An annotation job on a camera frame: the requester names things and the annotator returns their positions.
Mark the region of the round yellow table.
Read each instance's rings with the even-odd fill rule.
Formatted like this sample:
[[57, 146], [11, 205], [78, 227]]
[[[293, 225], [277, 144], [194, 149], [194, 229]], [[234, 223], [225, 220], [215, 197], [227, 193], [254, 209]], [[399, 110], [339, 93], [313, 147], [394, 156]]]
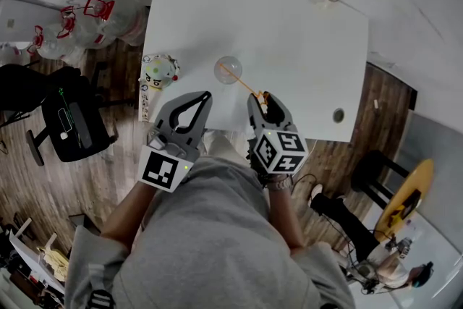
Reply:
[[374, 236], [383, 242], [405, 225], [405, 222], [424, 201], [434, 175], [434, 161], [430, 158], [420, 162], [405, 178], [401, 187], [383, 207], [383, 212], [374, 228]]

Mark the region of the dark grey slim case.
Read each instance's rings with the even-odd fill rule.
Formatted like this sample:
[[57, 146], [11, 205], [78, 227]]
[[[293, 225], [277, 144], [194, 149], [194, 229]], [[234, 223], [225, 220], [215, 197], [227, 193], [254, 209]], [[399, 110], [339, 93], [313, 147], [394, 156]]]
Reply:
[[93, 141], [91, 139], [90, 130], [88, 128], [84, 114], [79, 104], [76, 102], [71, 103], [69, 108], [80, 143], [82, 144], [83, 148], [88, 149], [92, 146]]

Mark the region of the white table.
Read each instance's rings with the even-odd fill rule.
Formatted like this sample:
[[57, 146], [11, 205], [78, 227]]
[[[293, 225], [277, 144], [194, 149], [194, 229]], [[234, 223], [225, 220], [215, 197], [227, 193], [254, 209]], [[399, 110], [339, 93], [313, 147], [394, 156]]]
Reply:
[[[242, 80], [274, 94], [306, 137], [348, 142], [360, 104], [368, 49], [368, 19], [343, 4], [325, 9], [312, 0], [152, 0], [144, 54], [168, 54], [179, 79], [150, 88], [149, 122], [167, 101], [207, 90], [213, 106], [207, 128], [249, 132], [249, 92], [214, 75], [234, 56]], [[333, 113], [344, 110], [343, 122]]]

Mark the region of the black stool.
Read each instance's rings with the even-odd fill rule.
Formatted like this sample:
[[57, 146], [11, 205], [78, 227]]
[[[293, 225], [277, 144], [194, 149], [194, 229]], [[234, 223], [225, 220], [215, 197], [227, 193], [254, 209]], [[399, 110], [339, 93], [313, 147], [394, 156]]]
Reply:
[[392, 199], [393, 193], [378, 180], [384, 168], [396, 172], [402, 178], [407, 178], [409, 172], [389, 159], [379, 150], [366, 153], [357, 163], [351, 176], [351, 188], [355, 192], [366, 194], [376, 205], [384, 209], [387, 202], [378, 193]]

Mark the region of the person's right forearm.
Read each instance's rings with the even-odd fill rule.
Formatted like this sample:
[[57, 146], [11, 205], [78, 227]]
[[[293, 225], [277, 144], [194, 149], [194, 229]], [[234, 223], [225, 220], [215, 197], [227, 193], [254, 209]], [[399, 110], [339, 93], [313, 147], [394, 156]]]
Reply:
[[268, 191], [270, 214], [269, 221], [283, 237], [288, 245], [290, 253], [296, 253], [304, 249], [304, 237], [299, 219], [292, 204], [290, 189], [281, 191]]

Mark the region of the clear glass cup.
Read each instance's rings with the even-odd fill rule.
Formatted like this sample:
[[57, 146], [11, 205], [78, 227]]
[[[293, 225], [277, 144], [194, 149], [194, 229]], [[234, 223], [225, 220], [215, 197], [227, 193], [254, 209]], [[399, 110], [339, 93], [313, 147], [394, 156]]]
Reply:
[[225, 85], [234, 84], [242, 75], [242, 64], [234, 56], [221, 57], [214, 66], [214, 75]]

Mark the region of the person's grey shirt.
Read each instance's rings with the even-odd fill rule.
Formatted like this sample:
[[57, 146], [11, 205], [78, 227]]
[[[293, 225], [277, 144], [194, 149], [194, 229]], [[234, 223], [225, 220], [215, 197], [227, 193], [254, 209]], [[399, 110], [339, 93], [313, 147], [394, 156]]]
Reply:
[[66, 309], [355, 309], [331, 247], [295, 255], [257, 173], [205, 156], [158, 190], [132, 249], [78, 227]]

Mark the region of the silver wristwatch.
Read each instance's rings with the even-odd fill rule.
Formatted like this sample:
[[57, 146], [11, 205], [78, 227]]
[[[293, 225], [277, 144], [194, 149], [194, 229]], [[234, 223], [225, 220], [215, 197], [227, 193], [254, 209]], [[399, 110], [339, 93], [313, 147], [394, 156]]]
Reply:
[[270, 174], [266, 178], [265, 187], [272, 192], [290, 189], [292, 187], [292, 177], [288, 174]]

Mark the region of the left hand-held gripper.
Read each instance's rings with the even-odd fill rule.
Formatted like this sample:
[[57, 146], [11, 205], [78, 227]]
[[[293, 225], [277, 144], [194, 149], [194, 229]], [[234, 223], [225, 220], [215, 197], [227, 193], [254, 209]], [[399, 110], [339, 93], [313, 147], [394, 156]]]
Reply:
[[[137, 181], [166, 192], [175, 191], [200, 156], [197, 146], [203, 136], [213, 98], [209, 91], [185, 93], [166, 102], [156, 117], [156, 127], [147, 134], [142, 146]], [[170, 129], [179, 127], [179, 116], [195, 107], [187, 133], [179, 130], [160, 130], [162, 124]]]

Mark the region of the person's left forearm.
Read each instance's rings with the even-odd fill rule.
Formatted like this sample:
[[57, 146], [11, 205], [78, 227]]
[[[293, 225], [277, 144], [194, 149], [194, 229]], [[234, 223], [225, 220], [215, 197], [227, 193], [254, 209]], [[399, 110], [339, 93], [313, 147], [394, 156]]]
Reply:
[[157, 188], [137, 182], [107, 218], [101, 236], [121, 243], [130, 251]]

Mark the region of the black office chair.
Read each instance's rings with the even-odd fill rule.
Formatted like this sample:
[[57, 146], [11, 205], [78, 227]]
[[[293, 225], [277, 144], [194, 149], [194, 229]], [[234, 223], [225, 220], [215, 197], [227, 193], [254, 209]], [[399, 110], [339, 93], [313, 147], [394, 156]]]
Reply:
[[79, 161], [107, 149], [116, 137], [108, 134], [100, 109], [118, 104], [100, 102], [96, 84], [75, 67], [65, 66], [49, 75], [17, 64], [0, 67], [0, 111], [13, 113], [1, 126], [41, 109], [45, 127], [37, 135], [32, 130], [25, 134], [39, 166], [44, 165], [39, 147], [47, 137], [62, 162]]

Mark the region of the orange stirring stick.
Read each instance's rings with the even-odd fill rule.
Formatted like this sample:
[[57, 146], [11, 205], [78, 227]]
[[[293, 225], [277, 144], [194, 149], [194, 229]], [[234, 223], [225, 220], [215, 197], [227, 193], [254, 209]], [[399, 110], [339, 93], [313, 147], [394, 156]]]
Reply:
[[246, 82], [240, 78], [237, 81], [242, 87], [248, 90], [250, 94], [253, 94], [260, 102], [260, 105], [264, 107], [264, 112], [267, 112], [267, 105], [268, 105], [268, 94], [264, 93], [262, 90], [255, 90], [251, 88]]

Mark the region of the sticker strip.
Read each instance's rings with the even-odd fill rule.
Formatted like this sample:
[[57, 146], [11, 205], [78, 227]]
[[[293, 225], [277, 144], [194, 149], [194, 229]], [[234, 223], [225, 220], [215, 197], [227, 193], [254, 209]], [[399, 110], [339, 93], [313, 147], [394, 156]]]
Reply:
[[150, 108], [150, 86], [140, 81], [139, 92], [139, 114], [141, 122], [149, 122], [149, 108]]

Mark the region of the person's light trousers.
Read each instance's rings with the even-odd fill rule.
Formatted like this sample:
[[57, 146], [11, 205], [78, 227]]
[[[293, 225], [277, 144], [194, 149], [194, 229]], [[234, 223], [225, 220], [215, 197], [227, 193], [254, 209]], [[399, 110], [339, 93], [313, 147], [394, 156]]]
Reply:
[[240, 166], [250, 168], [250, 162], [232, 145], [220, 130], [207, 130], [202, 138], [204, 155], [221, 158]]

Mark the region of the black smartphone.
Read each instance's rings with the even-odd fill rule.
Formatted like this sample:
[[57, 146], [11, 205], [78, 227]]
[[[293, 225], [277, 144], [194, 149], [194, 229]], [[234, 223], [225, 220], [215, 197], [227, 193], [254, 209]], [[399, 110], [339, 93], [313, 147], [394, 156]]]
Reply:
[[64, 132], [69, 132], [73, 128], [72, 119], [68, 115], [68, 111], [65, 108], [58, 110], [58, 116], [63, 127]]

